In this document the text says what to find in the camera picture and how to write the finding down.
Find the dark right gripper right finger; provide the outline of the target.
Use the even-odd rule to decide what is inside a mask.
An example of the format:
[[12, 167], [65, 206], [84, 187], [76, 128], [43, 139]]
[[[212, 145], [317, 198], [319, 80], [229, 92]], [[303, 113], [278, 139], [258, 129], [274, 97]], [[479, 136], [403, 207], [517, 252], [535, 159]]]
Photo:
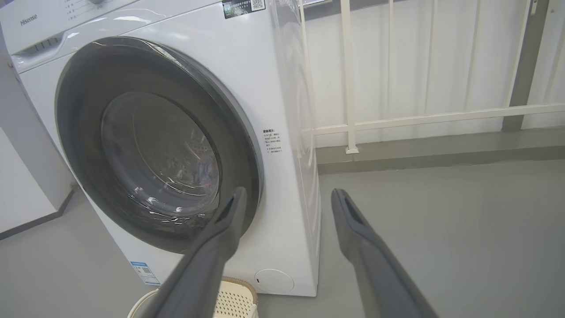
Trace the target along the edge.
[[366, 318], [436, 318], [437, 314], [347, 191], [333, 189], [339, 247], [355, 270]]

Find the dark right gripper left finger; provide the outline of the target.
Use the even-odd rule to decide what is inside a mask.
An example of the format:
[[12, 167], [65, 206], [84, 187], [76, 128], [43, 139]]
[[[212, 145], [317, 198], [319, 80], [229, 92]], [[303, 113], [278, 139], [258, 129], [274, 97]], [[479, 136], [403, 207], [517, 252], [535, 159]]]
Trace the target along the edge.
[[142, 318], [213, 316], [225, 263], [238, 249], [246, 203], [246, 189], [237, 187], [188, 248]]

